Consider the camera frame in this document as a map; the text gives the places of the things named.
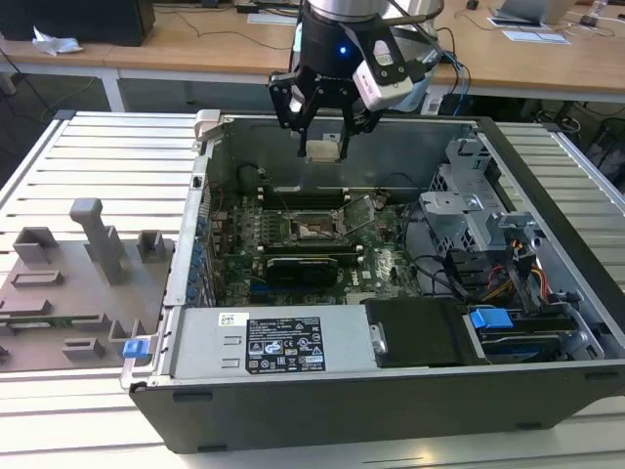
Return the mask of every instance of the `blue latch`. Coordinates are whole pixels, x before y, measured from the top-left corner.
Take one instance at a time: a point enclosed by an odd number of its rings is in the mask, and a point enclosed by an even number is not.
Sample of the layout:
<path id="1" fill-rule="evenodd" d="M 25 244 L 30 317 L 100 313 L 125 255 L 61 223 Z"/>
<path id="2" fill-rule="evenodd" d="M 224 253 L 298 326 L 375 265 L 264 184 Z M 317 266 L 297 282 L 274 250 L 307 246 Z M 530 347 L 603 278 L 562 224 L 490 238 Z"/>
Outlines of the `blue latch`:
<path id="1" fill-rule="evenodd" d="M 149 339 L 130 339 L 124 344 L 124 359 L 149 359 Z"/>
<path id="2" fill-rule="evenodd" d="M 469 314 L 473 327 L 480 329 L 506 329 L 514 327 L 510 315 L 503 308 L 477 308 Z"/>

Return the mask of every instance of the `barcode label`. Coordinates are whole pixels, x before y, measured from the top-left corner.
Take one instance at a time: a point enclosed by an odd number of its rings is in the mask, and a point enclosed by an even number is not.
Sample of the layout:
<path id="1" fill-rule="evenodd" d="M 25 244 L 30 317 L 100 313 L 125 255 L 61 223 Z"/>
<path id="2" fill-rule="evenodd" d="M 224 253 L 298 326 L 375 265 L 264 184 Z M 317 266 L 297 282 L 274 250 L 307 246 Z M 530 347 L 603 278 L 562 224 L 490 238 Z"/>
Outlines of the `barcode label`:
<path id="1" fill-rule="evenodd" d="M 239 327 L 247 324 L 249 313 L 219 313 L 217 324 L 219 326 Z"/>

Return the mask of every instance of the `wooden desk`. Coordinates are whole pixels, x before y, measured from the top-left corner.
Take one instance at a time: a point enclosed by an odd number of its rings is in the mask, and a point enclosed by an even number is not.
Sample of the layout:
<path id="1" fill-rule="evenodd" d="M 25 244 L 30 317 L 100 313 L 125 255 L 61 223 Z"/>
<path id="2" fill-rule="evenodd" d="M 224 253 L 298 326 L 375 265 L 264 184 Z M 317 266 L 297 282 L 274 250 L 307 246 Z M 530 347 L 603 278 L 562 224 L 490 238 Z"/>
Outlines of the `wooden desk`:
<path id="1" fill-rule="evenodd" d="M 167 15 L 156 10 L 154 29 L 144 45 L 113 47 L 105 58 L 107 66 L 262 75 L 263 83 L 271 71 L 288 69 L 294 26 L 250 24 L 247 15 L 235 10 Z M 185 20 L 203 35 L 197 37 Z M 219 31 L 235 31 L 271 48 Z"/>
<path id="2" fill-rule="evenodd" d="M 472 95 L 625 103 L 625 23 L 600 21 L 600 27 L 611 29 L 617 37 L 590 37 L 591 32 L 580 26 L 565 29 L 561 34 L 571 45 L 561 45 L 513 42 L 501 30 L 482 30 L 467 18 L 454 18 L 461 12 L 479 26 L 493 29 L 487 6 L 498 3 L 482 0 L 472 12 L 464 10 L 465 0 L 447 0 L 435 20 L 437 28 L 447 26 L 454 33 L 458 59 L 473 77 Z M 577 6 L 573 11 L 585 13 L 588 7 Z M 625 13 L 625 7 L 610 6 L 603 16 L 615 19 L 618 13 Z M 567 14 L 551 28 L 560 30 L 579 19 Z M 441 31 L 439 36 L 441 45 L 451 50 L 449 34 Z M 454 80 L 451 65 L 439 66 L 431 97 L 441 98 Z"/>
<path id="3" fill-rule="evenodd" d="M 484 28 L 493 28 L 486 20 L 490 15 L 486 7 L 491 2 L 494 0 L 482 0 L 477 11 L 464 11 L 462 15 Z M 453 30 L 458 57 L 473 75 L 472 95 L 625 103 L 624 23 L 600 21 L 600 26 L 609 27 L 616 38 L 597 34 L 589 38 L 590 31 L 576 26 L 563 33 L 571 45 L 521 43 L 509 40 L 501 30 L 481 30 L 467 18 L 454 18 L 465 5 L 465 0 L 447 0 L 436 26 Z M 583 13 L 587 7 L 576 10 Z M 293 26 L 250 24 L 247 16 L 234 10 L 179 14 L 164 8 L 156 11 L 154 29 L 140 48 L 86 44 L 83 53 L 53 58 L 26 42 L 5 41 L 2 47 L 25 72 L 99 77 L 115 111 L 125 110 L 117 82 L 120 78 L 263 84 L 270 71 L 288 67 L 288 50 L 263 47 L 236 33 L 286 49 L 293 40 Z M 621 11 L 625 8 L 608 7 L 604 15 L 616 18 Z M 579 20 L 573 15 L 567 18 Z M 234 33 L 197 37 L 185 20 L 199 33 Z M 562 23 L 555 29 L 565 26 Z M 450 48 L 446 32 L 440 33 L 440 40 Z M 1 58 L 0 71 L 11 71 Z M 440 101 L 454 79 L 451 66 L 441 65 L 429 101 Z"/>

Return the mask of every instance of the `red wire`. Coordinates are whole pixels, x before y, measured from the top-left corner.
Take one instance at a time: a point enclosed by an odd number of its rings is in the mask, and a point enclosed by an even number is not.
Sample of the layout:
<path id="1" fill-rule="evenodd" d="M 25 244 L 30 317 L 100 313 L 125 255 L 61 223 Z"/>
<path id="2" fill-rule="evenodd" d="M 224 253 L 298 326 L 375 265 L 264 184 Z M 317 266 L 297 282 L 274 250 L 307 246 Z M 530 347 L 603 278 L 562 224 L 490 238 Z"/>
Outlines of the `red wire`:
<path id="1" fill-rule="evenodd" d="M 488 287 L 487 287 L 488 290 L 490 289 L 490 284 L 492 283 L 493 276 L 497 272 L 501 271 L 503 268 L 504 268 L 504 266 L 497 266 L 490 272 L 490 275 L 488 276 Z"/>

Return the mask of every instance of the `power supply label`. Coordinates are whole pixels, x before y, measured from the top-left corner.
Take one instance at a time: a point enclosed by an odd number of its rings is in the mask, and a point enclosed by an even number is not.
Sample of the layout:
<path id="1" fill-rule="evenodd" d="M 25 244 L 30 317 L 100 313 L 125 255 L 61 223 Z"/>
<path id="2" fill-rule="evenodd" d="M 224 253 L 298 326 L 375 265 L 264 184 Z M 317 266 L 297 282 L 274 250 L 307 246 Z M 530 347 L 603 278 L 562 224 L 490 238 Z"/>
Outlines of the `power supply label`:
<path id="1" fill-rule="evenodd" d="M 325 371 L 319 318 L 249 320 L 245 345 L 250 374 Z"/>

